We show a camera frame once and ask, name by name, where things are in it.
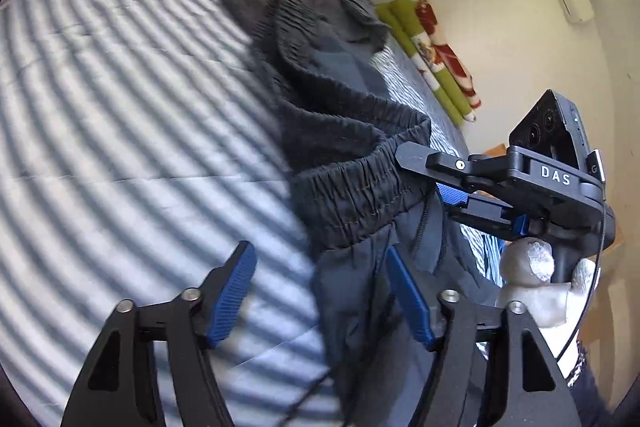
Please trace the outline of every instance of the beige wall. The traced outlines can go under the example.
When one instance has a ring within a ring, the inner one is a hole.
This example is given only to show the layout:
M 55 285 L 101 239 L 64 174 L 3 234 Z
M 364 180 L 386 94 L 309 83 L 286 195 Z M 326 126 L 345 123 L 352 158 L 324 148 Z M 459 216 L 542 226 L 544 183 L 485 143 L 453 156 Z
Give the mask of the beige wall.
M 615 184 L 609 200 L 625 244 L 604 264 L 590 314 L 592 365 L 616 405 L 640 371 L 640 0 L 591 0 L 614 100 Z
M 567 22 L 558 0 L 430 0 L 482 98 L 463 133 L 472 152 L 507 142 L 545 89 L 573 100 L 590 144 L 614 170 L 609 71 L 594 22 Z

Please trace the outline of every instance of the white glove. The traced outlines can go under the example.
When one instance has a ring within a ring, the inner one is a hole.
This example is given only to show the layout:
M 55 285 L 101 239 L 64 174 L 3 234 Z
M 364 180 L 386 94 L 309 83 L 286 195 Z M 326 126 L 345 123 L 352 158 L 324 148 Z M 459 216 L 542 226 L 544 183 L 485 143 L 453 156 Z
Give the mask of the white glove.
M 540 328 L 554 357 L 566 344 L 584 308 L 595 263 L 581 259 L 570 283 L 550 283 L 554 272 L 551 245 L 534 237 L 525 237 L 509 245 L 500 260 L 500 275 L 506 284 L 496 305 L 521 301 Z M 578 361 L 575 337 L 558 362 L 567 378 Z

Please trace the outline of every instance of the black cord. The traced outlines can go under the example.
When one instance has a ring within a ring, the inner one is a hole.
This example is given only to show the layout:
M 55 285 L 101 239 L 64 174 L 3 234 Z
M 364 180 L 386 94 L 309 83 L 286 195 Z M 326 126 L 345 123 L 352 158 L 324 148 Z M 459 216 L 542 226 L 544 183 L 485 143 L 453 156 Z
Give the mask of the black cord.
M 580 329 L 580 325 L 584 320 L 584 316 L 587 314 L 589 310 L 589 305 L 591 304 L 591 298 L 593 297 L 593 292 L 596 289 L 596 284 L 598 283 L 598 275 L 600 274 L 600 258 L 602 256 L 602 250 L 604 250 L 604 240 L 606 235 L 606 224 L 607 224 L 607 205 L 606 203 L 602 203 L 602 231 L 600 233 L 600 248 L 598 248 L 598 254 L 596 256 L 596 269 L 593 271 L 593 279 L 591 280 L 591 286 L 589 287 L 589 294 L 587 295 L 587 300 L 584 303 L 584 308 L 582 308 L 582 313 L 580 314 L 580 318 L 578 318 L 578 322 L 575 325 L 574 331 L 572 331 L 571 335 L 569 335 L 569 339 L 564 344 L 562 351 L 556 357 L 556 362 L 560 362 L 560 359 L 564 355 L 564 352 L 569 349 L 571 346 L 571 342 L 574 339 L 575 335 L 578 334 L 578 330 Z

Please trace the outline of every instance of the screw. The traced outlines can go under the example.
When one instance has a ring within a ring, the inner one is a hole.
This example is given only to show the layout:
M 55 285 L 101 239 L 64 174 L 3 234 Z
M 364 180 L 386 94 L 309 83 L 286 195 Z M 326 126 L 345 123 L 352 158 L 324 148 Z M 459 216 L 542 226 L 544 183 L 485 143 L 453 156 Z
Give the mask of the screw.
M 197 288 L 187 288 L 180 294 L 185 301 L 197 301 L 200 298 L 200 290 Z
M 460 300 L 460 294 L 455 290 L 444 290 L 440 293 L 440 296 L 447 302 L 458 302 Z
M 133 309 L 133 301 L 129 299 L 124 299 L 124 301 L 120 301 L 116 306 L 117 311 L 120 313 L 127 313 Z
M 507 304 L 507 308 L 509 309 L 509 311 L 515 313 L 516 315 L 522 315 L 525 311 L 527 311 L 527 307 L 520 301 L 511 301 L 509 304 Z

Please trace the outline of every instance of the bed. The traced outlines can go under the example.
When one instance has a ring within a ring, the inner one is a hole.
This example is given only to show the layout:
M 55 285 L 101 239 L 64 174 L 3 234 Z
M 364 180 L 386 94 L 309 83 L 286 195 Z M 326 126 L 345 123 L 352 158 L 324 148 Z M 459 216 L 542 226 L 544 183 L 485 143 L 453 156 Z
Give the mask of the bed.
M 218 0 L 8 0 L 0 5 L 0 363 L 57 426 L 104 320 L 124 298 L 170 300 L 240 239 L 258 266 L 210 360 L 238 426 L 277 425 L 327 371 L 303 227 L 250 40 Z M 462 135 L 398 45 L 373 63 L 396 101 Z M 497 246 L 465 229 L 478 266 Z M 180 425 L 156 346 L 167 425 Z M 291 425 L 340 425 L 326 381 Z

